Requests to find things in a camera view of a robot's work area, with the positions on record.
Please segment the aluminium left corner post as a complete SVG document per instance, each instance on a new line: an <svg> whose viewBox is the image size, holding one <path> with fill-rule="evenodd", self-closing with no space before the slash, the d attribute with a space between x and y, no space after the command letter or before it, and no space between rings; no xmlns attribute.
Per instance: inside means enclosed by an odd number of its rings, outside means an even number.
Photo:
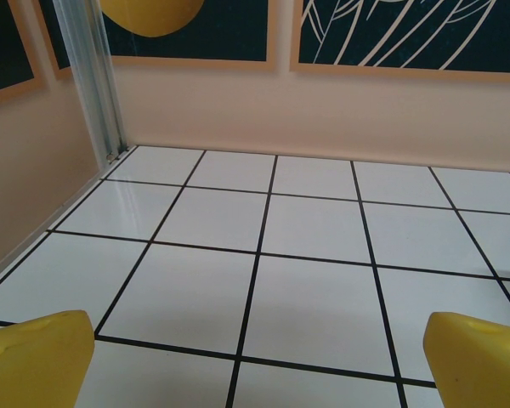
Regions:
<svg viewBox="0 0 510 408"><path fill-rule="evenodd" d="M53 0L93 152L107 168L128 149L99 0Z"/></svg>

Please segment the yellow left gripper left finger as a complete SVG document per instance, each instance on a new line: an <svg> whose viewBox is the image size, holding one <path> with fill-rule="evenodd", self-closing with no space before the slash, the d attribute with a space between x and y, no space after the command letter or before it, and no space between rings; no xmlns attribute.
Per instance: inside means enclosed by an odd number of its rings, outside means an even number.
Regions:
<svg viewBox="0 0 510 408"><path fill-rule="evenodd" d="M74 408L94 347L83 310L0 328L0 408Z"/></svg>

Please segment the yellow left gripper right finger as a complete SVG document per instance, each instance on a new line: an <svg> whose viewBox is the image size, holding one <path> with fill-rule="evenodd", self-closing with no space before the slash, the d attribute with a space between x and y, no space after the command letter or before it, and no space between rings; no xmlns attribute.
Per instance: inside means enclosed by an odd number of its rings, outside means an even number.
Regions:
<svg viewBox="0 0 510 408"><path fill-rule="evenodd" d="M435 312L423 350L445 408L510 408L510 326Z"/></svg>

